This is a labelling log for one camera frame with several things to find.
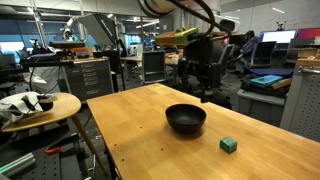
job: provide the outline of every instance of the computer monitor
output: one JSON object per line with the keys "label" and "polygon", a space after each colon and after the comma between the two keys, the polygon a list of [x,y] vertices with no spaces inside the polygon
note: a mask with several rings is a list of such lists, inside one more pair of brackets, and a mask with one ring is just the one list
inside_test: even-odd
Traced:
{"label": "computer monitor", "polygon": [[29,69],[16,64],[14,54],[0,55],[0,76],[29,72]]}
{"label": "computer monitor", "polygon": [[262,42],[277,41],[277,44],[289,44],[290,40],[295,38],[297,30],[284,30],[284,31],[262,31],[260,39]]}
{"label": "computer monitor", "polygon": [[316,36],[320,36],[320,27],[298,29],[296,38],[297,39],[306,39],[306,38],[314,38]]}

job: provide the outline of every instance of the storage bin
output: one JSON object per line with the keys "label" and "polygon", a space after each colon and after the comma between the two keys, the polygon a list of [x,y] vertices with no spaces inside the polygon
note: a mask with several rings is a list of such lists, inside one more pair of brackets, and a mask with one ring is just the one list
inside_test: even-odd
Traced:
{"label": "storage bin", "polygon": [[238,91],[238,112],[254,119],[279,127],[284,109],[285,99]]}

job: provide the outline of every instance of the gray cabinet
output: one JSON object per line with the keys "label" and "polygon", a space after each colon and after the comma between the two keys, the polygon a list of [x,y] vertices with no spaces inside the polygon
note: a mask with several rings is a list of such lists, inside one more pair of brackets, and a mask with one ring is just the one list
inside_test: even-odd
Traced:
{"label": "gray cabinet", "polygon": [[69,93],[81,102],[114,92],[107,59],[75,61],[73,67],[65,67],[64,70]]}

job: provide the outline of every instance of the ceiling light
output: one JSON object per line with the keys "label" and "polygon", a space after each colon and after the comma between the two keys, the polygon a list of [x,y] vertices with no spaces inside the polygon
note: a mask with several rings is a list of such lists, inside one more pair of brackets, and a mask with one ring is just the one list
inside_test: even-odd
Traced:
{"label": "ceiling light", "polygon": [[68,14],[54,14],[54,13],[41,13],[42,16],[58,16],[58,17],[71,17]]}
{"label": "ceiling light", "polygon": [[232,16],[225,16],[225,17],[230,19],[239,19],[238,17],[232,17]]}
{"label": "ceiling light", "polygon": [[277,8],[272,8],[273,10],[275,10],[275,11],[278,11],[278,12],[281,12],[281,13],[283,13],[284,14],[284,11],[281,11],[280,9],[277,9]]}
{"label": "ceiling light", "polygon": [[142,26],[145,27],[145,26],[150,26],[150,25],[157,24],[157,23],[159,23],[159,21],[154,21],[154,22],[151,22],[151,23],[147,23],[147,24],[144,24],[144,25],[142,25]]}
{"label": "ceiling light", "polygon": [[31,14],[33,14],[33,10],[32,10],[31,7],[28,7],[28,11],[29,11]]}
{"label": "ceiling light", "polygon": [[44,23],[62,23],[62,24],[66,24],[67,22],[64,22],[64,21],[41,21],[41,22],[44,22]]}
{"label": "ceiling light", "polygon": [[26,15],[32,15],[33,13],[30,13],[30,12],[21,12],[21,11],[17,11],[17,13],[19,14],[26,14]]}

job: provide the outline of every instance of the desk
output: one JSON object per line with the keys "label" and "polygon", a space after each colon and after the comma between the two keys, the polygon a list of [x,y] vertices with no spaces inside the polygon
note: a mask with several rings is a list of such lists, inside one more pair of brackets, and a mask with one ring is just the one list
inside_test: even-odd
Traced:
{"label": "desk", "polygon": [[[126,179],[319,179],[320,144],[160,84],[87,100],[115,166]],[[200,133],[179,135],[167,107],[207,113]],[[238,150],[227,154],[220,139]]]}
{"label": "desk", "polygon": [[[127,62],[128,61],[134,61],[134,62],[142,62],[142,57],[137,57],[137,56],[132,56],[132,57],[122,57],[121,60],[124,62],[124,77],[125,79],[128,79],[128,67],[127,67]],[[174,80],[176,81],[177,79],[177,66],[178,66],[178,59],[172,58],[172,57],[167,57],[165,59],[165,64],[167,66],[172,66],[173,71],[174,71]]]}
{"label": "desk", "polygon": [[[36,118],[29,119],[29,120],[21,120],[19,123],[10,124],[8,121],[4,124],[4,129],[1,129],[2,132],[16,132],[21,130],[26,130],[35,127],[41,127],[47,124],[55,123],[71,117],[72,121],[76,125],[79,133],[83,137],[84,141],[88,145],[92,154],[96,154],[96,149],[94,148],[92,142],[90,141],[86,131],[82,127],[81,122],[77,117],[77,112],[81,108],[80,100],[72,94],[68,93],[55,93],[58,100],[53,102],[53,108],[49,111],[40,113],[40,115]],[[102,171],[107,174],[102,161],[99,156],[96,156],[97,162],[99,163]]]}

